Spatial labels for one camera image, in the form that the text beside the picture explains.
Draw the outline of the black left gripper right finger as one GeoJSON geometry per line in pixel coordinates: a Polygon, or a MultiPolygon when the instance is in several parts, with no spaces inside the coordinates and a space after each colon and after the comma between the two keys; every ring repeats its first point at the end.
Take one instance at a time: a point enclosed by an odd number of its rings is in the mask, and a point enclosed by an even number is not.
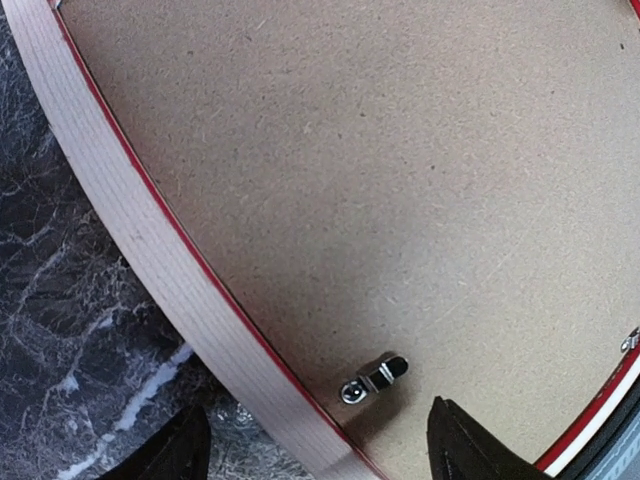
{"type": "Polygon", "coordinates": [[[431,477],[438,480],[546,479],[452,400],[436,397],[427,420],[431,477]]]}

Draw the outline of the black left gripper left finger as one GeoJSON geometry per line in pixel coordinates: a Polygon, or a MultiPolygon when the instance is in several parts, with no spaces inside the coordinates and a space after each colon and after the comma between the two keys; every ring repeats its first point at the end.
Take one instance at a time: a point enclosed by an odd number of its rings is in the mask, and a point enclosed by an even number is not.
{"type": "Polygon", "coordinates": [[[99,480],[206,480],[211,429],[204,408],[191,405],[99,480]]]}

